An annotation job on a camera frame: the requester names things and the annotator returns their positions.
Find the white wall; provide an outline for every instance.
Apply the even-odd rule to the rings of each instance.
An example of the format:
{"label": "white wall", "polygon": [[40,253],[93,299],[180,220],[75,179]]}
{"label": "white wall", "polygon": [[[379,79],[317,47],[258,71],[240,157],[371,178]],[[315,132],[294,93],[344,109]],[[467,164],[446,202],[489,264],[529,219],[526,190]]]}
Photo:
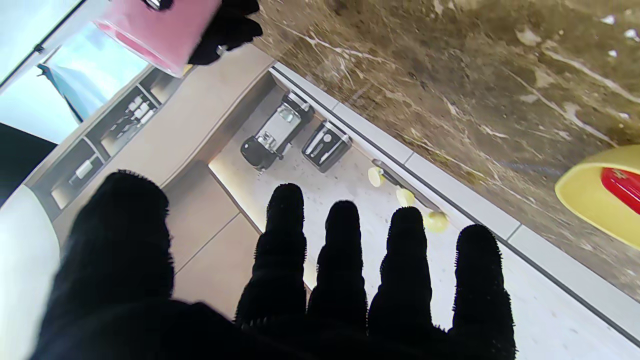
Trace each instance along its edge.
{"label": "white wall", "polygon": [[27,55],[79,0],[0,0],[0,78]]}
{"label": "white wall", "polygon": [[20,185],[0,208],[0,359],[30,355],[59,258],[47,214]]}

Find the glove finger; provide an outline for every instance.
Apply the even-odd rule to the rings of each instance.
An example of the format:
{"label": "glove finger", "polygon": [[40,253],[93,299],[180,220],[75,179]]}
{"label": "glove finger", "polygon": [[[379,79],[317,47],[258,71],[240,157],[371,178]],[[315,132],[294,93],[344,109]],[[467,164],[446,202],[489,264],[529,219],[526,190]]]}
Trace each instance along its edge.
{"label": "glove finger", "polygon": [[515,357],[513,315],[504,289],[502,256],[493,233],[482,225],[466,227],[456,246],[456,297],[449,331],[466,348]]}

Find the yellow bowl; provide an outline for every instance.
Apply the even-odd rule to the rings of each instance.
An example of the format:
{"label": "yellow bowl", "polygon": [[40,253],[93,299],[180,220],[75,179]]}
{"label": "yellow bowl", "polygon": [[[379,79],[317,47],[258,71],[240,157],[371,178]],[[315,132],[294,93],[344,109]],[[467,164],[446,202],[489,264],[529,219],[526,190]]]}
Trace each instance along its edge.
{"label": "yellow bowl", "polygon": [[640,174],[640,145],[586,158],[558,180],[556,195],[586,222],[640,250],[640,215],[604,188],[600,174],[605,167]]}

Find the gloved hand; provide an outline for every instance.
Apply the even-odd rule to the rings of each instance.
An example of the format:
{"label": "gloved hand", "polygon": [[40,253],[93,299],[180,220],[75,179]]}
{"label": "gloved hand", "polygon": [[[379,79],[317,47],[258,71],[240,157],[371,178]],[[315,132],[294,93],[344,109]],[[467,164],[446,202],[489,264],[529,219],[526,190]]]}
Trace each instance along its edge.
{"label": "gloved hand", "polygon": [[191,54],[189,64],[208,65],[220,58],[222,52],[241,47],[262,36],[262,28],[246,16],[260,10],[257,0],[223,0],[220,9],[202,34]]}
{"label": "gloved hand", "polygon": [[[287,317],[304,318],[319,336],[349,329],[370,344],[396,344],[429,359],[513,360],[516,346],[511,301],[504,289],[502,258],[492,232],[472,225],[460,232],[456,256],[453,327],[445,332],[431,321],[431,279],[422,215],[401,208],[392,219],[381,284],[371,301],[362,277],[360,218],[350,201],[336,202],[325,222],[326,240],[317,259],[317,286],[305,309],[302,264],[303,195],[294,184],[280,185],[267,210],[267,227],[258,240],[253,277],[238,304],[236,324],[260,324],[270,337],[287,334],[264,324]],[[301,342],[291,341],[291,346]]]}

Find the kitchen counter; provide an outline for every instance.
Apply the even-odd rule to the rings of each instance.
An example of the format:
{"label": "kitchen counter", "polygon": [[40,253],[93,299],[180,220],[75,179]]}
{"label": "kitchen counter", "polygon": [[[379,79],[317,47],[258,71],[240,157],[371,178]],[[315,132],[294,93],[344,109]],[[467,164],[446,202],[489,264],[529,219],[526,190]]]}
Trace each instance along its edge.
{"label": "kitchen counter", "polygon": [[258,48],[640,300],[640,251],[554,194],[586,156],[640,142],[636,2],[261,5]]}
{"label": "kitchen counter", "polygon": [[[273,189],[282,183],[300,186],[305,199],[304,232],[308,253],[304,278],[310,288],[316,284],[317,256],[324,245],[326,215],[335,201],[352,200],[360,214],[363,276],[367,297],[371,300],[380,284],[379,269],[386,252],[389,221],[400,206],[397,188],[388,181],[379,188],[369,183],[367,170],[372,167],[372,156],[355,139],[352,148],[324,174],[305,159],[301,149],[323,120],[318,113],[292,141],[283,160],[276,160],[263,172],[256,171],[243,158],[240,148],[279,106],[284,93],[284,88],[273,87],[248,118],[238,119],[242,126],[210,162],[209,168],[248,218],[262,230]],[[450,225],[443,233],[427,232],[433,288],[431,313],[433,322],[445,329],[450,328],[452,322],[456,239],[460,229],[471,223],[459,213],[448,211],[447,214]],[[519,359],[631,360],[640,356],[640,348],[509,249],[502,245],[500,249],[505,286],[512,299]]]}

